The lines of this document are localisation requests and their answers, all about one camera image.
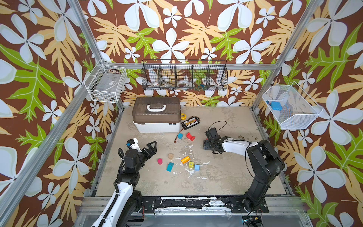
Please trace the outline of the orange cylinder block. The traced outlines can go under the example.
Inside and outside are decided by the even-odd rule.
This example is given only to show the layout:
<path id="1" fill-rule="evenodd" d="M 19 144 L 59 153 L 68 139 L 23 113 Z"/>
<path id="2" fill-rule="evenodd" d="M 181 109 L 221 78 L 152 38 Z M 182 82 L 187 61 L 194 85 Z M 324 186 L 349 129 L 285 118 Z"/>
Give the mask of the orange cylinder block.
<path id="1" fill-rule="evenodd" d="M 190 159 L 190 157 L 189 156 L 187 156 L 187 157 L 185 157 L 185 158 L 183 158 L 183 159 L 181 159 L 181 162 L 183 163 L 183 164 L 186 164 L 187 162 L 189 162 L 191 159 Z"/>

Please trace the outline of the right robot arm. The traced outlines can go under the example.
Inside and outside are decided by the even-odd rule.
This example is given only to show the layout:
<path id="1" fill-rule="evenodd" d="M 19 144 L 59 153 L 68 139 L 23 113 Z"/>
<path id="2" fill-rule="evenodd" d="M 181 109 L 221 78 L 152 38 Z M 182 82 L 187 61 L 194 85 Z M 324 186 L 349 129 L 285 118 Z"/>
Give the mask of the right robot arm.
<path id="1" fill-rule="evenodd" d="M 271 183 L 285 168 L 280 155 L 267 140 L 250 142 L 228 136 L 221 137 L 214 127 L 208 129 L 205 135 L 207 138 L 203 141 L 204 150 L 210 150 L 214 154 L 234 153 L 249 159 L 253 181 L 244 194 L 244 209 L 247 212 L 259 210 Z"/>

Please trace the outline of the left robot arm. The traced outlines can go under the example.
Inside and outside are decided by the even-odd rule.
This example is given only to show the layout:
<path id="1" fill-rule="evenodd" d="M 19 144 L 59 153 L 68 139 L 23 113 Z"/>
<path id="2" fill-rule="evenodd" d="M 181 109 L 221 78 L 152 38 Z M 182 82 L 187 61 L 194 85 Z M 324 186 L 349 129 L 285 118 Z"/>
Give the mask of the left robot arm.
<path id="1" fill-rule="evenodd" d="M 102 214 L 92 224 L 93 227 L 126 227 L 132 213 L 141 209 L 142 195 L 135 187 L 145 162 L 157 153 L 157 142 L 148 143 L 141 149 L 134 138 L 128 140 L 126 146 L 126 152 L 121 148 L 117 150 L 122 162 L 113 183 L 114 192 Z"/>

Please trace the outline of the red arch block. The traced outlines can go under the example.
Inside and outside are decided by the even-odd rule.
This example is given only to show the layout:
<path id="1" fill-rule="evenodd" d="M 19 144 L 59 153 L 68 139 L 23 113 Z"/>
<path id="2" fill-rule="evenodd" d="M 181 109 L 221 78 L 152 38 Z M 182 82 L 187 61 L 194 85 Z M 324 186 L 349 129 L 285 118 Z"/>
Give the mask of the red arch block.
<path id="1" fill-rule="evenodd" d="M 186 138 L 190 141 L 194 141 L 195 140 L 195 136 L 192 136 L 189 132 L 186 134 Z"/>

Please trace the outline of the teal triangular block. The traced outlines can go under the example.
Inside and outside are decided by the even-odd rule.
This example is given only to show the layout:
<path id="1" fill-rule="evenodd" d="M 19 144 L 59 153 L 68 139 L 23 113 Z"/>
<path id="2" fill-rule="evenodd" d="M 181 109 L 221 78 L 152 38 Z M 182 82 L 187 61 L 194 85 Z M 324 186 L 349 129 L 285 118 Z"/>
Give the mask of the teal triangular block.
<path id="1" fill-rule="evenodd" d="M 168 163 L 168 165 L 167 165 L 167 169 L 166 169 L 166 171 L 171 172 L 171 171 L 172 171 L 172 169 L 173 169 L 173 167 L 174 167 L 174 163 L 169 162 L 169 163 Z"/>

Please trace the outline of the black charging board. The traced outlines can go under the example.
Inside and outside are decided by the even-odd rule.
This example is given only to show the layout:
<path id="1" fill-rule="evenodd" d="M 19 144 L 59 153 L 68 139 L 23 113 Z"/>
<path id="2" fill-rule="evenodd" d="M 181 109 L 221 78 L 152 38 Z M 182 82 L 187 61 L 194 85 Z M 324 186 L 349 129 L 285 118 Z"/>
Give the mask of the black charging board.
<path id="1" fill-rule="evenodd" d="M 200 124 L 200 118 L 196 116 L 192 116 L 188 120 L 181 122 L 181 126 L 184 130 L 188 130 L 198 124 Z"/>

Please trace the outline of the brown lid white toolbox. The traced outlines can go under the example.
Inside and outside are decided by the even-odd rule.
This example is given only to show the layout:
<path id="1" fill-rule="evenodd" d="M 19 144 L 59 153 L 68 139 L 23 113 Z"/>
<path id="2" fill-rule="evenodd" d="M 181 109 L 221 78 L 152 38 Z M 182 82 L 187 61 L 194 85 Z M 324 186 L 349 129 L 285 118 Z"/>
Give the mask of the brown lid white toolbox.
<path id="1" fill-rule="evenodd" d="M 177 97 L 138 97 L 132 110 L 140 133 L 177 133 L 181 127 L 181 105 Z"/>

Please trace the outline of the yellow tape measure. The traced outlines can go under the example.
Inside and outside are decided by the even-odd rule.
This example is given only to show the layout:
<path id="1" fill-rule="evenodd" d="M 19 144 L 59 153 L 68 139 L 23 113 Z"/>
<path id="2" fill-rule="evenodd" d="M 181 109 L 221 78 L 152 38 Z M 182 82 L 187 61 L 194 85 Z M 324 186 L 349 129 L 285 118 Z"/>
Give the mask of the yellow tape measure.
<path id="1" fill-rule="evenodd" d="M 186 114 L 183 113 L 181 114 L 181 120 L 186 120 L 186 117 L 187 117 Z"/>

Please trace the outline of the blue object in basket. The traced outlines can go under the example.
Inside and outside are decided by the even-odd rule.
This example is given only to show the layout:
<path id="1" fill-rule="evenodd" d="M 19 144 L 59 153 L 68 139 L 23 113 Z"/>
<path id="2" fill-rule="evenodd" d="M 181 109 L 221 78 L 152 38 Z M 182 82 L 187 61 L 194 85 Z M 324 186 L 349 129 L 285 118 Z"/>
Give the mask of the blue object in basket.
<path id="1" fill-rule="evenodd" d="M 279 102 L 276 102 L 276 101 L 272 101 L 270 103 L 270 106 L 271 106 L 271 109 L 274 110 L 274 111 L 282 111 L 283 110 L 282 105 Z"/>

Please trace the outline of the white mesh basket right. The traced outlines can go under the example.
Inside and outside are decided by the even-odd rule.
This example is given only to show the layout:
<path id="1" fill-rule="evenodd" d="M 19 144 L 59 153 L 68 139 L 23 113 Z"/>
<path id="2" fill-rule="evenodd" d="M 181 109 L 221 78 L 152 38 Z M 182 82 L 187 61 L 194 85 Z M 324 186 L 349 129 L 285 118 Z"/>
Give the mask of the white mesh basket right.
<path id="1" fill-rule="evenodd" d="M 297 83 L 271 86 L 262 99 L 282 130 L 305 130 L 323 112 L 323 108 Z M 279 102 L 283 110 L 271 109 L 272 101 Z"/>

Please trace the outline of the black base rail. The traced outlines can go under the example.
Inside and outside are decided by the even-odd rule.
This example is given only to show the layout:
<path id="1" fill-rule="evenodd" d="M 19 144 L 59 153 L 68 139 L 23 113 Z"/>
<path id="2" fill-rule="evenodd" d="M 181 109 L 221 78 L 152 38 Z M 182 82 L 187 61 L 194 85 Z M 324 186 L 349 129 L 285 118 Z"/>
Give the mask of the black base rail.
<path id="1" fill-rule="evenodd" d="M 185 209 L 202 210 L 207 207 L 226 208 L 232 213 L 269 213 L 265 199 L 256 207 L 247 207 L 243 195 L 217 195 L 217 196 L 142 196 L 141 206 L 145 213 L 153 213 L 156 209 L 178 207 Z"/>

